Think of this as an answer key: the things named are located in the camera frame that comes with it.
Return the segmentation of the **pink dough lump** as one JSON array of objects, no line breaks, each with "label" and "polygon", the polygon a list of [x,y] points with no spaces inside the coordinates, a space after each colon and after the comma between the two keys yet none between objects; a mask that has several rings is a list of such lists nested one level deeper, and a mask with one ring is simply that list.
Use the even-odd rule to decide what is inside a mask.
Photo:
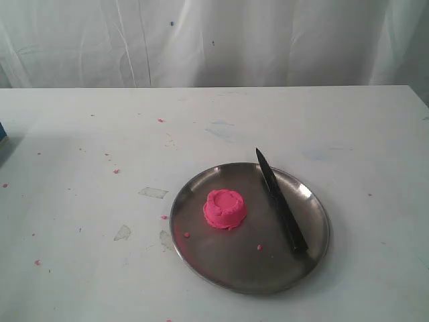
[{"label": "pink dough lump", "polygon": [[246,218],[247,206],[237,191],[213,190],[207,195],[203,212],[211,227],[232,230],[240,226]]}]

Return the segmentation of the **blue box at edge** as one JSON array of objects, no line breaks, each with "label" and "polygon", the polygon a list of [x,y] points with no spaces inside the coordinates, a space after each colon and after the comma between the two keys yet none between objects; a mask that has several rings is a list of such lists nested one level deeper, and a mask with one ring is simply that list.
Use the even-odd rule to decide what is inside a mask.
[{"label": "blue box at edge", "polygon": [[3,124],[0,123],[0,144],[4,144],[8,140],[7,132],[5,131]]}]

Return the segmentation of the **black knife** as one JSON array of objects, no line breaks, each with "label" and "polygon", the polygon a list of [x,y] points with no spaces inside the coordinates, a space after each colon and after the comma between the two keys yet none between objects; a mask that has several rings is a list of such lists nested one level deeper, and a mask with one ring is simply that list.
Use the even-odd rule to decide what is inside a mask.
[{"label": "black knife", "polygon": [[285,196],[278,184],[277,178],[268,164],[265,156],[256,148],[255,153],[262,171],[267,189],[275,203],[275,209],[284,227],[286,239],[293,254],[302,254],[308,250],[308,244],[299,228],[299,225],[292,214]]}]

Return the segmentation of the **round steel plate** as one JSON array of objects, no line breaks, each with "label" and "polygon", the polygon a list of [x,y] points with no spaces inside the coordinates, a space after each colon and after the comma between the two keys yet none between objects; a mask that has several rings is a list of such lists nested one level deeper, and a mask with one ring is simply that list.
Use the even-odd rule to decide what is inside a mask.
[{"label": "round steel plate", "polygon": [[[272,294],[316,271],[330,243],[328,213],[297,178],[279,169],[273,172],[308,244],[306,253],[291,252],[259,164],[222,164],[190,179],[170,211],[174,247],[197,275],[235,292]],[[220,189],[237,191],[247,206],[246,218],[232,230],[213,228],[204,218],[207,195]]]}]

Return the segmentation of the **white backdrop curtain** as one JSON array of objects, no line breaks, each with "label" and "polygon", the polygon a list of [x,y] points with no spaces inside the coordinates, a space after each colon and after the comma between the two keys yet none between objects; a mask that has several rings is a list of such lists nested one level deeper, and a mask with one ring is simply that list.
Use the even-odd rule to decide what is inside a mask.
[{"label": "white backdrop curtain", "polygon": [[410,85],[427,1],[2,1],[8,87]]}]

